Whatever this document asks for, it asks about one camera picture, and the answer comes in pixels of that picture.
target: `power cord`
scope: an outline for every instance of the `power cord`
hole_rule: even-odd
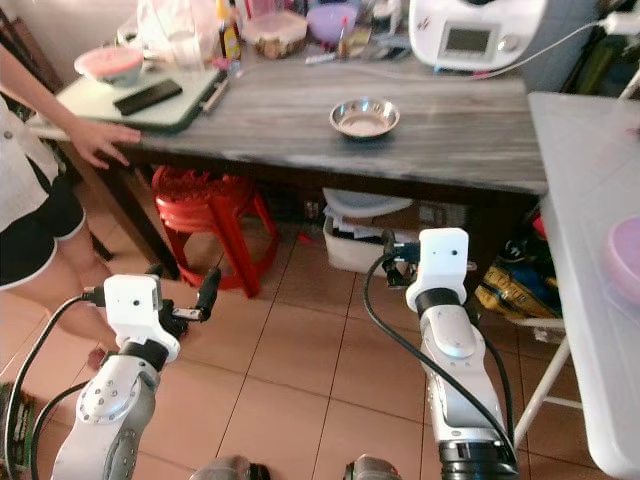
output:
[[[371,300],[369,298],[369,288],[371,286],[371,279],[373,278],[373,274],[376,271],[376,269],[380,265],[382,265],[382,262],[386,260],[390,260],[394,257],[395,257],[394,254],[386,254],[386,255],[380,256],[373,263],[373,265],[371,265],[371,268],[367,272],[367,277],[365,279],[364,292],[363,292],[364,306],[367,309],[367,313],[369,314],[371,319],[374,321],[374,323],[382,329],[382,331],[384,331],[392,339],[394,339],[396,342],[402,345],[411,355],[416,357],[420,362],[424,363],[427,367],[433,370],[434,373],[442,377],[449,385],[455,388],[458,391],[458,393],[460,393],[460,395],[462,395],[465,398],[465,400],[467,400],[482,414],[482,416],[487,420],[487,422],[489,422],[489,424],[495,429],[504,446],[507,447],[509,456],[511,457],[510,460],[513,463],[513,465],[515,465],[517,468],[518,457],[517,457],[515,448],[513,447],[513,443],[509,439],[509,436],[507,435],[507,433],[504,431],[504,428],[502,428],[502,425],[500,425],[498,420],[496,420],[496,418],[491,414],[491,412],[487,410],[487,408],[476,397],[474,397],[471,392],[469,392],[460,382],[458,382],[446,370],[440,367],[436,362],[431,360],[429,357],[427,357],[424,353],[422,353],[416,347],[411,345],[411,343],[406,338],[398,334],[395,330],[393,330],[386,323],[384,323],[382,319],[378,317],[376,312],[373,310],[373,307],[371,306]]]
[[[64,302],[60,306],[60,308],[58,308],[58,310],[56,310],[55,313],[51,315],[49,322],[44,327],[44,330],[38,337],[36,343],[31,348],[31,351],[27,355],[27,358],[18,371],[16,381],[14,382],[13,388],[11,389],[11,394],[9,395],[9,405],[7,406],[7,422],[6,429],[4,431],[4,460],[7,467],[7,475],[9,476],[9,480],[20,480],[13,459],[13,437],[16,428],[16,415],[18,414],[18,410],[20,408],[18,397],[20,395],[20,391],[22,390],[24,379],[27,376],[27,372],[29,371],[31,364],[40,352],[42,345],[51,333],[51,330],[53,330],[53,327],[55,327],[58,320],[60,320],[62,314],[66,312],[72,305],[82,301],[91,302],[96,306],[104,306],[104,290],[102,289],[102,287],[96,287],[93,290],[86,291],[82,295],[70,298],[69,300]]]
[[[502,362],[502,358],[500,357],[500,353],[498,349],[496,349],[495,345],[491,343],[491,341],[478,329],[482,338],[484,338],[484,343],[487,346],[487,349],[491,353],[491,356],[496,361],[496,365],[498,366],[498,373],[500,374],[500,382],[502,382],[502,390],[504,391],[504,403],[506,403],[507,411],[505,413],[507,417],[507,435],[509,435],[509,440],[511,443],[514,443],[514,416],[513,416],[513,396],[511,395],[511,384],[509,383],[509,377],[507,376],[507,369],[504,368],[504,363]]]
[[[504,393],[504,400],[505,400],[506,410],[507,410],[505,412],[505,415],[507,417],[507,435],[509,435],[509,440],[511,440],[511,443],[515,443],[515,440],[514,440],[515,439],[515,429],[514,429],[515,416],[513,413],[513,396],[511,394],[511,383],[509,382],[507,369],[504,366],[504,362],[502,361],[500,352],[498,352],[498,349],[487,338],[487,336],[484,334],[484,332],[480,328],[480,321],[479,321],[480,315],[478,315],[478,312],[476,311],[474,304],[471,302],[468,302],[465,305],[465,310],[467,310],[467,315],[469,315],[469,320],[471,321],[471,324],[474,327],[476,327],[478,329],[478,332],[480,332],[480,335],[482,335],[482,338],[484,340],[485,345],[487,346],[487,349],[489,350],[489,353],[491,353],[491,356],[493,357],[493,359],[496,362],[496,365],[498,366],[500,383],[502,383],[502,391]]]
[[[570,38],[572,38],[573,36],[577,35],[578,33],[587,30],[589,28],[593,28],[593,27],[598,27],[598,26],[604,26],[605,25],[605,21],[604,20],[600,20],[600,21],[596,21],[596,22],[590,22],[587,23],[586,25],[583,25],[579,28],[577,28],[576,30],[574,30],[573,32],[569,33],[568,35],[565,35],[564,37],[562,37],[560,40],[558,40],[557,42],[552,43],[551,45],[543,48],[542,50],[534,53],[533,55],[530,55],[529,57],[525,58],[524,60],[521,60],[519,62],[513,63],[511,65],[509,65],[508,67],[505,68],[501,68],[500,70],[494,70],[493,72],[488,72],[488,73],[479,73],[479,74],[475,74],[475,75],[441,75],[441,76],[428,76],[428,75],[409,75],[409,74],[403,74],[403,73],[397,73],[397,72],[391,72],[389,70],[384,70],[384,69],[378,69],[378,68],[371,68],[371,67],[367,67],[366,64],[365,65],[359,65],[357,63],[350,63],[350,62],[331,62],[331,63],[323,63],[320,65],[311,65],[314,68],[321,68],[322,66],[331,66],[331,67],[335,67],[335,68],[346,68],[349,70],[355,70],[355,71],[359,71],[362,73],[367,73],[370,75],[376,75],[378,77],[383,77],[383,78],[389,78],[391,80],[405,80],[405,81],[415,81],[415,82],[442,82],[442,81],[463,81],[463,82],[468,82],[468,81],[475,81],[475,80],[486,80],[489,78],[494,78],[497,76],[500,76],[504,73],[510,72],[511,70],[515,70],[518,67],[521,67],[522,65],[525,65],[526,63],[529,63],[530,61],[532,61],[535,58],[538,58],[540,55],[543,55],[545,53],[547,53],[549,50],[552,50],[554,48],[556,48],[558,45],[566,42],[567,40],[569,40]],[[305,60],[297,60],[297,59],[290,59],[290,60],[280,60],[278,63],[286,63],[289,65],[306,65]],[[268,63],[268,62],[263,62],[263,63],[256,63],[253,65],[250,65],[248,67],[244,67],[241,68],[238,72],[236,72],[235,74],[235,78],[239,79],[244,77],[245,75],[247,75],[248,73],[257,70],[265,65],[272,65],[272,63]]]
[[[36,423],[33,426],[33,433],[31,434],[31,453],[29,455],[31,462],[31,480],[40,480],[40,476],[38,475],[38,445],[40,443],[40,434],[42,433],[42,429],[44,428],[44,422],[56,407],[56,405],[58,405],[58,403],[67,398],[69,395],[82,390],[87,385],[87,383],[89,382],[79,383],[71,388],[66,389],[64,392],[59,393],[53,399],[51,399],[40,411],[40,414],[36,419]]]

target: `hand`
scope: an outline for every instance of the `hand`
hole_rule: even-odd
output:
[[[125,166],[127,159],[113,146],[114,143],[138,143],[140,132],[123,125],[112,123],[90,122],[78,118],[73,126],[66,130],[71,142],[80,156],[97,168],[109,168],[109,164],[96,157],[97,152],[103,152],[118,160]]]

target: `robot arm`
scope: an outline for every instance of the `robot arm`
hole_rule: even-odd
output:
[[[498,397],[484,369],[485,342],[462,307],[466,299],[463,281],[468,242],[467,233],[457,228],[424,230],[419,245],[395,244],[393,237],[387,236],[387,260],[382,265],[390,284],[398,287],[402,280],[394,263],[418,263],[406,299],[420,319],[420,350],[495,419],[492,425],[458,389],[423,361],[429,378],[428,399],[442,478],[516,480],[518,466],[510,446],[496,429],[503,429],[503,421]],[[365,455],[347,469],[346,479],[356,478],[396,480],[399,476],[388,462]]]
[[[140,437],[155,409],[159,372],[175,360],[187,321],[205,321],[216,300],[220,271],[205,278],[193,309],[163,300],[155,275],[114,275],[104,284],[109,324],[120,352],[84,387],[76,420],[58,452],[53,478],[126,480]]]

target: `stainless steel bowl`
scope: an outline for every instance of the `stainless steel bowl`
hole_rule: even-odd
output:
[[[375,138],[398,124],[400,112],[387,100],[362,97],[336,105],[329,115],[333,128],[351,138]]]

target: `red plastic stool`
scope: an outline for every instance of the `red plastic stool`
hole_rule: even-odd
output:
[[[254,181],[209,172],[161,167],[153,176],[156,207],[167,232],[182,278],[192,286],[202,285],[204,276],[189,268],[184,246],[197,232],[218,237],[234,274],[222,277],[221,289],[242,287],[247,297],[260,291],[260,276],[273,263],[278,248],[278,230],[256,189]],[[242,236],[240,219],[247,213],[260,217],[271,235],[267,251],[252,262]]]

